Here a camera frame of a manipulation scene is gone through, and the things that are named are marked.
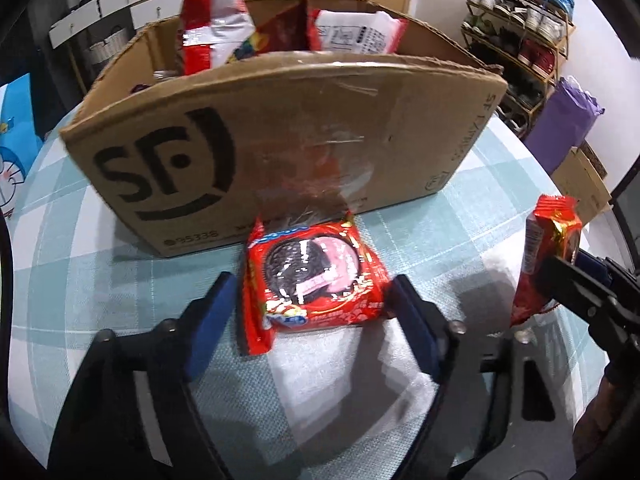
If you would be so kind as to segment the person's right hand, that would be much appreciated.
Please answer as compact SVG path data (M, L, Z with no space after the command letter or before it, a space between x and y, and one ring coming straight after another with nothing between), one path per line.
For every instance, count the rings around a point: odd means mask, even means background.
M596 396L580 416L573 432L573 451L577 463L585 460L608 433L617 412L617 391L602 377Z

